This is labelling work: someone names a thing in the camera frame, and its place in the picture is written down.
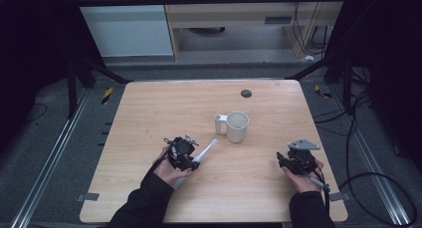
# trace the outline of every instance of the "white wall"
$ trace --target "white wall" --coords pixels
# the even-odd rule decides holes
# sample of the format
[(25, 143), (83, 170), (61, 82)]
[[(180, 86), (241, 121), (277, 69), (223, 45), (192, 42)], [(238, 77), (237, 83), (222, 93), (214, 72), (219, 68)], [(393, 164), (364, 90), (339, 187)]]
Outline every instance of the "white wall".
[(173, 55), (161, 5), (81, 10), (103, 57)]

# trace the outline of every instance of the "wooden tabletop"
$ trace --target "wooden tabletop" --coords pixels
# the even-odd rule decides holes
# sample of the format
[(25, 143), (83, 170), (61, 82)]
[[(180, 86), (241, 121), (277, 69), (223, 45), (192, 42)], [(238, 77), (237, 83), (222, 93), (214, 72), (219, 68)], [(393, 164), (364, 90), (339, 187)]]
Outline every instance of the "wooden tabletop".
[[(252, 96), (243, 98), (249, 90)], [(242, 111), (249, 117), (245, 139), (215, 132), (214, 115)], [(310, 109), (297, 81), (139, 82), (126, 86), (89, 193), (83, 222), (109, 222), (139, 187), (165, 138), (189, 134), (199, 142), (192, 156), (214, 138), (218, 143), (200, 167), (177, 188), (164, 222), (288, 222), (292, 183), (279, 168), (276, 152), (300, 138), (319, 145), (313, 155), (324, 163), (331, 193), (338, 191)], [(333, 221), (347, 218), (342, 201), (331, 202)]]

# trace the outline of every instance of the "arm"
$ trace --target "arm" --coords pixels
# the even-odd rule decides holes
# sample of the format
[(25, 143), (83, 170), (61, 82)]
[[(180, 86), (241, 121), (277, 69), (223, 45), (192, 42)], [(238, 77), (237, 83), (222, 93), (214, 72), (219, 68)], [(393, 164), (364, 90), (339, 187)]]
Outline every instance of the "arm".
[[(322, 162), (317, 160), (316, 164), (322, 169)], [(289, 204), (293, 226), (299, 228), (335, 227), (328, 213), (325, 211), (320, 187), (311, 181), (310, 176), (315, 175), (294, 175), (286, 167), (282, 167), (282, 170), (297, 190), (297, 193), (292, 197)]]
[[(164, 147), (158, 157), (166, 150)], [(170, 185), (189, 172), (190, 169), (174, 169), (167, 158), (163, 159), (143, 178), (140, 188), (129, 194), (127, 202), (115, 212), (107, 227), (160, 227), (174, 191)]]

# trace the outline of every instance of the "mug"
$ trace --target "mug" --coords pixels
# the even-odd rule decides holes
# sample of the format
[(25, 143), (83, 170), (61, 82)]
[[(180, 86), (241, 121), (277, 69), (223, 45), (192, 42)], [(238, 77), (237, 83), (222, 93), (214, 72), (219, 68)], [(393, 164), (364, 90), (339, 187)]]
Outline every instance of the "mug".
[(249, 123), (248, 116), (243, 112), (231, 112), (227, 115), (214, 116), (215, 131), (221, 133), (221, 122), (226, 123), (226, 136), (231, 142), (241, 142), (245, 138), (246, 127)]

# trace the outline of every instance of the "sleeve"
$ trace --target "sleeve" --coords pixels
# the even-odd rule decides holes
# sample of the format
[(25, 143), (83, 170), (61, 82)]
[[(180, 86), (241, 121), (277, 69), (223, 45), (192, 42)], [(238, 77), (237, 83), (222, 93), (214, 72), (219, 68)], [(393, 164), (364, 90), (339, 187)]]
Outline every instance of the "sleeve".
[(295, 228), (335, 227), (329, 214), (325, 211), (320, 192), (296, 193), (290, 202), (290, 212)]
[(154, 173), (139, 189), (132, 191), (127, 202), (112, 216), (108, 228), (160, 227), (174, 189)]

